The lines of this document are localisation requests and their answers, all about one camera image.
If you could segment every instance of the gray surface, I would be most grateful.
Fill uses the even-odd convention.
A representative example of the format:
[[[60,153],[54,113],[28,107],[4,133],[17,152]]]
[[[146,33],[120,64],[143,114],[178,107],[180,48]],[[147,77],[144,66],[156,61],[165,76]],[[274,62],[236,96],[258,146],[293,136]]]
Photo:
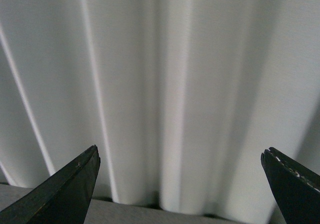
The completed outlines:
[[[0,184],[0,210],[31,189]],[[162,210],[92,200],[85,224],[235,224],[232,221],[177,214]]]

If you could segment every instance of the dark green metal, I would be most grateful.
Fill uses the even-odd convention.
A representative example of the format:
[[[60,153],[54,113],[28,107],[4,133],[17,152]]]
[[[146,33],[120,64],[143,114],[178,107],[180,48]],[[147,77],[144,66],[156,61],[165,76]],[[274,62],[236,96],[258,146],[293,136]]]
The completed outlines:
[[[83,224],[100,167],[94,145],[0,212],[0,224]]]
[[[320,176],[270,147],[261,163],[287,224],[320,223]]]

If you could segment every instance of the gray floor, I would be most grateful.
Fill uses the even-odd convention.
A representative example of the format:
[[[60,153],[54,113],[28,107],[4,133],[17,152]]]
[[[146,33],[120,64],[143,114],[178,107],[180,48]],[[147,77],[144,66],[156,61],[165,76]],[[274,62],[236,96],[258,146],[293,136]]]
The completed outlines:
[[[0,184],[0,210],[31,189]],[[92,200],[85,224],[235,224],[232,221]]]

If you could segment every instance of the white curtain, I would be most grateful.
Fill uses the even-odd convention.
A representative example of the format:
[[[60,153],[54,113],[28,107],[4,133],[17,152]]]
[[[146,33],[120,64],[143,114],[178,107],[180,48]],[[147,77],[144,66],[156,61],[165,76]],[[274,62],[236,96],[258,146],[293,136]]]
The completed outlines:
[[[0,0],[0,43],[2,182],[97,145],[96,197],[265,224],[264,149],[320,172],[320,0]]]

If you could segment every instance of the curtain fold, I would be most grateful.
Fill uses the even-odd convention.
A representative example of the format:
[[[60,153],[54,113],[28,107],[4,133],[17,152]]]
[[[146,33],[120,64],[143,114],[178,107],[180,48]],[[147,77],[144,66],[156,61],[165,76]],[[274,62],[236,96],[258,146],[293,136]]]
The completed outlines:
[[[3,175],[97,145],[96,197],[268,223],[261,152],[320,171],[319,40],[320,0],[0,0]]]

